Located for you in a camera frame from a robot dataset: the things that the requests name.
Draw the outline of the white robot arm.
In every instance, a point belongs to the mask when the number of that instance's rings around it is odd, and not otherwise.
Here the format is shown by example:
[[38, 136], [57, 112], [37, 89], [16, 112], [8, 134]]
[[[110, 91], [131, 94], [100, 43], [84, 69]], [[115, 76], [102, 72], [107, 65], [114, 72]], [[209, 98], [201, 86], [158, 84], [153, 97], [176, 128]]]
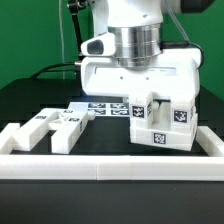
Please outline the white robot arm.
[[201, 13], [215, 0], [95, 0], [94, 37], [81, 45], [82, 88], [88, 95], [130, 97], [151, 94], [170, 103], [179, 120], [195, 113], [200, 89], [200, 46], [162, 41], [165, 13]]

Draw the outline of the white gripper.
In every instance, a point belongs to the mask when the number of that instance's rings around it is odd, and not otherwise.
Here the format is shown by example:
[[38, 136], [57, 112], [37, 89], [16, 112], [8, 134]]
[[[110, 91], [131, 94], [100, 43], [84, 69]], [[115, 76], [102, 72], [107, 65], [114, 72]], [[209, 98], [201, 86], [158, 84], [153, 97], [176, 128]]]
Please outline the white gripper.
[[[197, 96], [200, 89], [197, 48], [165, 49], [146, 67], [120, 67], [112, 57], [86, 57], [81, 65], [82, 89], [88, 95], [127, 97], [153, 93], [155, 99]], [[153, 116], [160, 103], [153, 101]]]

